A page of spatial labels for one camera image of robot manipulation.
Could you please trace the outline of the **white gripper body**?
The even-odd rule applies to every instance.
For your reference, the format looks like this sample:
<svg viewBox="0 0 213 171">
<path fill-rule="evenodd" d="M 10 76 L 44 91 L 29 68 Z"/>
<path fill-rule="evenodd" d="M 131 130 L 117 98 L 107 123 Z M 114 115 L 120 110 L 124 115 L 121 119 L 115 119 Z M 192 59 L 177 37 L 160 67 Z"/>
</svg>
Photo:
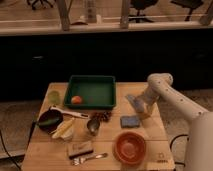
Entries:
<svg viewBox="0 0 213 171">
<path fill-rule="evenodd" d="M 137 108 L 139 110 L 147 110 L 158 99 L 158 93 L 151 87 L 147 87 L 140 95 L 135 98 Z"/>
</svg>

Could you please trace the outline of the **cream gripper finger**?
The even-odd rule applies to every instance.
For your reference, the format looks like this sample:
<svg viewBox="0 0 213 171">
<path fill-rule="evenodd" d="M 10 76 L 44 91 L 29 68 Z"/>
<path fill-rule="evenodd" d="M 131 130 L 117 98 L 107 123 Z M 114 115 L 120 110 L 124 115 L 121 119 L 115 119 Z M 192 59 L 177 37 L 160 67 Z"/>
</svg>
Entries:
<svg viewBox="0 0 213 171">
<path fill-rule="evenodd" d="M 146 103 L 142 106 L 142 111 L 139 113 L 141 119 L 146 119 L 152 116 L 155 105 L 148 105 Z"/>
</svg>

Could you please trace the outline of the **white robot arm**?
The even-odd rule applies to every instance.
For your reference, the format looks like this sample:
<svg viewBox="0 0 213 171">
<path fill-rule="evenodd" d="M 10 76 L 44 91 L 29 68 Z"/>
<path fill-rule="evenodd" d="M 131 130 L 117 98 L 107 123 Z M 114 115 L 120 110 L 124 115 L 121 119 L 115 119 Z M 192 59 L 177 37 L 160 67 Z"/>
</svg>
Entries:
<svg viewBox="0 0 213 171">
<path fill-rule="evenodd" d="M 173 105 L 190 125 L 184 171 L 213 171 L 213 112 L 172 88 L 169 73 L 150 74 L 147 83 L 134 100 L 137 111 L 148 114 L 159 97 Z"/>
</svg>

